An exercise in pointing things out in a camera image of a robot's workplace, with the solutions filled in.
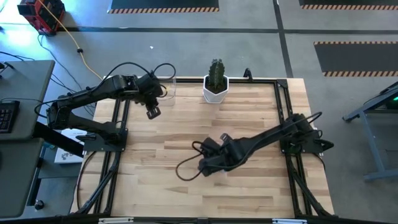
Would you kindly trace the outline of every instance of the concrete floor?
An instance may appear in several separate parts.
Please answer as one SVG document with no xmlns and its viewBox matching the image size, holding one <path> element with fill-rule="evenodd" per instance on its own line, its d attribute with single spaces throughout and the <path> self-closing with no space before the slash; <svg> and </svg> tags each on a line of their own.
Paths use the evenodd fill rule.
<svg viewBox="0 0 398 224">
<path fill-rule="evenodd" d="M 0 12 L 0 49 L 12 54 L 52 59 L 37 43 L 37 33 L 16 16 L 17 0 L 8 0 Z M 220 12 L 186 14 L 107 14 L 107 1 L 86 0 L 76 4 L 64 0 L 68 14 L 67 27 L 130 27 L 166 28 L 159 32 L 73 32 L 85 51 L 88 64 L 105 75 L 116 64 L 133 61 L 148 69 L 162 62 L 177 67 L 178 76 L 202 76 L 213 58 L 222 58 L 226 74 L 240 77 L 246 67 L 255 77 L 286 78 L 280 35 L 275 18 L 273 0 L 220 0 Z M 297 0 L 279 0 L 285 29 L 317 30 L 318 35 L 286 34 L 286 46 L 294 78 L 304 78 L 313 112 L 323 111 L 315 125 L 322 129 L 324 138 L 335 143 L 325 153 L 326 176 L 335 213 L 345 218 L 397 223 L 398 179 L 364 182 L 363 175 L 375 171 L 369 146 L 359 121 L 346 124 L 341 117 L 359 107 L 397 78 L 325 78 L 320 70 L 314 41 L 397 40 L 398 35 L 386 35 L 386 30 L 397 30 L 398 11 L 316 11 L 299 8 Z M 192 28 L 207 29 L 207 32 Z M 330 30 L 356 30 L 361 35 L 322 34 Z M 369 35 L 364 30 L 376 30 Z M 99 80 L 82 64 L 75 46 L 64 32 L 44 38 L 44 45 L 75 76 L 82 86 L 96 85 Z M 0 55 L 0 61 L 13 60 Z M 136 68 L 124 67 L 120 74 L 140 74 Z M 69 87 L 77 89 L 72 79 L 59 65 L 56 74 Z M 50 83 L 46 100 L 66 91 Z M 84 110 L 78 115 L 89 118 Z M 384 139 L 382 130 L 393 133 L 396 126 L 390 120 L 372 120 L 378 143 L 383 149 L 396 149 L 396 140 Z M 398 153 L 388 155 L 389 165 L 398 161 Z M 51 195 L 39 193 L 47 204 L 43 210 L 26 210 L 22 218 L 67 214 L 72 202 L 76 179 L 52 179 L 43 182 L 40 192 L 54 189 Z"/>
</svg>

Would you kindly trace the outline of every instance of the keyboard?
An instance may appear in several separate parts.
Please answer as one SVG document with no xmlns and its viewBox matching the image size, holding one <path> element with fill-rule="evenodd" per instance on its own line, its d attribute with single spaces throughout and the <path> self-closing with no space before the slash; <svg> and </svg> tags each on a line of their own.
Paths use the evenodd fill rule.
<svg viewBox="0 0 398 224">
<path fill-rule="evenodd" d="M 19 101 L 0 102 L 0 134 L 11 133 L 18 109 Z"/>
</svg>

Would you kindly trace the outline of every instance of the wood grain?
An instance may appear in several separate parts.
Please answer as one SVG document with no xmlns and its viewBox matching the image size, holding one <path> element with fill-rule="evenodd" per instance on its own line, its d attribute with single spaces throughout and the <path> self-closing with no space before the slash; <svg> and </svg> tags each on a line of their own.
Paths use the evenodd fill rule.
<svg viewBox="0 0 398 224">
<path fill-rule="evenodd" d="M 294 113 L 310 114 L 302 79 L 289 79 Z M 110 121 L 114 100 L 98 102 L 95 120 Z M 251 137 L 279 124 L 274 89 L 267 84 L 231 84 L 221 105 L 206 104 L 201 84 L 178 84 L 174 106 L 161 106 L 162 115 L 148 120 L 146 109 L 131 105 L 127 128 L 129 138 L 122 154 L 113 202 L 113 216 L 132 217 L 293 217 L 285 159 L 279 143 L 253 154 L 245 165 L 209 177 L 200 175 L 184 182 L 175 175 L 175 166 L 194 156 L 194 140 L 208 136 L 220 141 Z M 84 171 L 81 201 L 85 202 L 101 172 L 103 153 L 97 153 Z M 198 159 L 180 168 L 180 175 L 197 173 Z M 310 190 L 324 208 L 333 213 L 328 185 L 321 162 L 303 155 Z M 302 194 L 298 190 L 303 209 Z M 103 208 L 107 193 L 103 197 Z M 72 211 L 76 210 L 74 201 Z"/>
</svg>

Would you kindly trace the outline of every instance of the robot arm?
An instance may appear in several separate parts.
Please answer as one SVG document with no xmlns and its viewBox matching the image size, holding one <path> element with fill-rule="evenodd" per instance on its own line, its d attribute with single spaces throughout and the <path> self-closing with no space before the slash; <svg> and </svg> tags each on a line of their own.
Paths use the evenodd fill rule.
<svg viewBox="0 0 398 224">
<path fill-rule="evenodd" d="M 114 133 L 116 130 L 109 123 L 101 124 L 75 116 L 72 110 L 107 98 L 132 100 L 145 105 L 148 118 L 154 119 L 160 115 L 156 98 L 162 95 L 159 80 L 153 73 L 140 78 L 135 75 L 115 75 L 103 80 L 94 88 L 87 87 L 86 90 L 59 96 L 58 100 L 47 109 L 48 126 L 52 129 L 77 128 L 98 134 Z"/>
<path fill-rule="evenodd" d="M 221 139 L 224 142 L 221 146 L 211 138 L 206 138 L 201 145 L 204 158 L 199 161 L 198 170 L 205 177 L 243 165 L 256 150 L 278 140 L 289 145 L 289 150 L 283 153 L 298 153 L 302 148 L 320 153 L 333 147 L 333 143 L 320 139 L 318 131 L 311 127 L 303 114 L 293 114 L 283 124 L 251 138 L 232 139 L 224 133 Z"/>
</svg>

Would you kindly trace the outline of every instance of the plant pot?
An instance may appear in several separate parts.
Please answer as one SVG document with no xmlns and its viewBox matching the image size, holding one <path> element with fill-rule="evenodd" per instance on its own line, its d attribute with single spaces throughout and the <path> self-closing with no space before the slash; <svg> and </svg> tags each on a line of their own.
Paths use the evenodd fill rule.
<svg viewBox="0 0 398 224">
<path fill-rule="evenodd" d="M 224 100 L 226 94 L 228 93 L 229 78 L 224 75 L 224 81 L 226 82 L 226 89 L 222 92 L 215 94 L 212 91 L 206 89 L 206 79 L 208 78 L 208 76 L 209 75 L 203 77 L 203 96 L 205 97 L 207 103 L 220 104 Z"/>
</svg>

